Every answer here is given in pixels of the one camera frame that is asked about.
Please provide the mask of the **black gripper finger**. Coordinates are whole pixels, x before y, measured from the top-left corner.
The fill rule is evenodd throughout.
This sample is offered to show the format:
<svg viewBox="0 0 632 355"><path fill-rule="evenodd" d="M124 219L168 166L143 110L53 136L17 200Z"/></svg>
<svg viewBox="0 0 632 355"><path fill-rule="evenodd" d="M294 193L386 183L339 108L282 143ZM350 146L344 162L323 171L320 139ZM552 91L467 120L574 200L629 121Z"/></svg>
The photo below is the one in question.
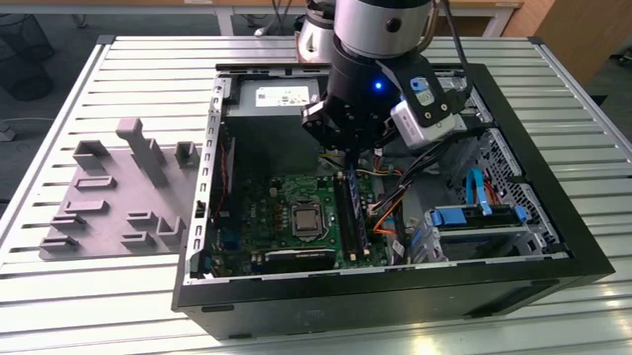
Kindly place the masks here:
<svg viewBox="0 0 632 355"><path fill-rule="evenodd" d="M395 138L395 129L386 116L368 113L354 125L354 148L350 149L352 165L356 166L364 151L380 149Z"/></svg>
<svg viewBox="0 0 632 355"><path fill-rule="evenodd" d="M342 153L342 164L351 166L352 131L336 123L342 117L340 106L327 99L300 108L300 127L327 152Z"/></svg>

